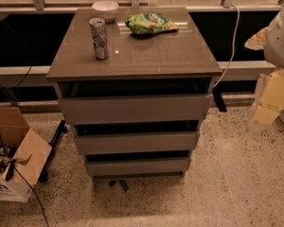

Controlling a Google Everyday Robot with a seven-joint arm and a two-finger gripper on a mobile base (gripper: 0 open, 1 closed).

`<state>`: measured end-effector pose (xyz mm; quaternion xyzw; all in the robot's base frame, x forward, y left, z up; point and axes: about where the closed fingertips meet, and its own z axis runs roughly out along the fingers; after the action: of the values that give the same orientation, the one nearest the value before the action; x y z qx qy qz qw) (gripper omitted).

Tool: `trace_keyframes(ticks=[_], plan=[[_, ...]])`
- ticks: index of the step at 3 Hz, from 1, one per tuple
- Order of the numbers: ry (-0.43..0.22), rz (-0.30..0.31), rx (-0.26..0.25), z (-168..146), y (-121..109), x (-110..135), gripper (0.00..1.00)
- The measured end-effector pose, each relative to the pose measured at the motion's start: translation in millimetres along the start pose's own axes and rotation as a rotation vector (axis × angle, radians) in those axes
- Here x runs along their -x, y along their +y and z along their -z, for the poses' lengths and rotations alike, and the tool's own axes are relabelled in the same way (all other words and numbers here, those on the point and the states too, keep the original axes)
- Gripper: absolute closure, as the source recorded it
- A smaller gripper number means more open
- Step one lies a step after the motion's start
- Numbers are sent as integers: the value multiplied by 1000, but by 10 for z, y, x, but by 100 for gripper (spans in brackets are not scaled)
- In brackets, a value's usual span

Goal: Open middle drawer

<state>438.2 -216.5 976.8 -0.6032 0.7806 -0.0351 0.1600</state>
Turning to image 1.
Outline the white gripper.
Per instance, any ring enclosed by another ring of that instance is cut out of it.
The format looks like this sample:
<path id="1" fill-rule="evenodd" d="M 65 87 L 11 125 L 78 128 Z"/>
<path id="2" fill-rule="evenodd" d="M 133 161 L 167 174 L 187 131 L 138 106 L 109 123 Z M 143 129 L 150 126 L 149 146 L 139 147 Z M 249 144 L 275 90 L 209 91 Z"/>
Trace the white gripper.
<path id="1" fill-rule="evenodd" d="M 284 67 L 284 7 L 268 25 L 251 38 L 244 46 L 262 50 L 264 58 L 275 67 Z M 248 118 L 248 126 L 255 131 L 270 127 L 284 110 L 284 69 L 269 75 L 261 74 L 257 80 L 255 101 Z"/>

